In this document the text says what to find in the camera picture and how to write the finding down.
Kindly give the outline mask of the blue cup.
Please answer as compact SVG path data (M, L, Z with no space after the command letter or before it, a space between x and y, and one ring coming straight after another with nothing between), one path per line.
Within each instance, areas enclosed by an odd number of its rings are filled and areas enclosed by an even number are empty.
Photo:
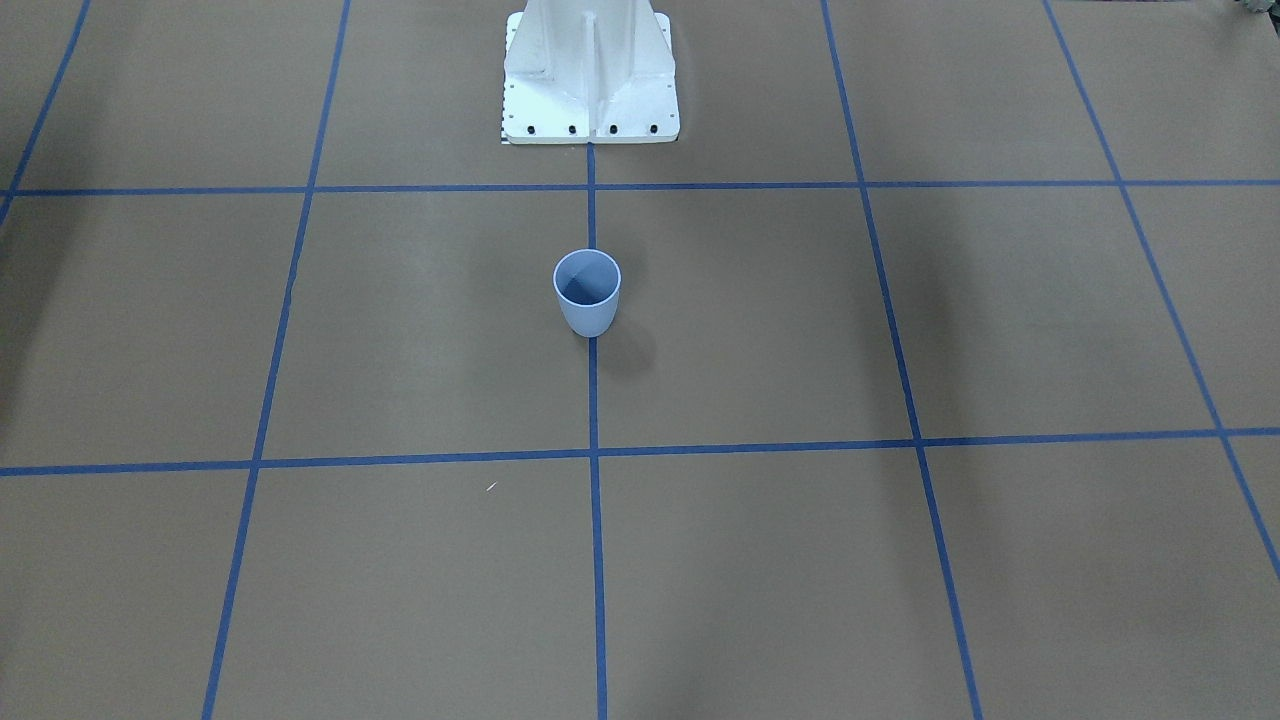
M596 249L566 254L552 273L553 290L570 329L584 338L604 334L620 306L622 272Z

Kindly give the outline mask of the brown paper table cover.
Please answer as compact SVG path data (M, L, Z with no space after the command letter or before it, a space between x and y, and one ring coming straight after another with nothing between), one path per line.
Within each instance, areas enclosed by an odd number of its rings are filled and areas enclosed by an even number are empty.
M1268 18L521 8L3 4L5 719L1277 716Z

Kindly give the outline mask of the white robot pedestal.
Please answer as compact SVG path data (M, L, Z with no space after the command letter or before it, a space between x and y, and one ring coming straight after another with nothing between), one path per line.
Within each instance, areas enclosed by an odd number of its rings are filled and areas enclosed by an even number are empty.
M672 143L672 24L649 1L527 1L504 32L500 140Z

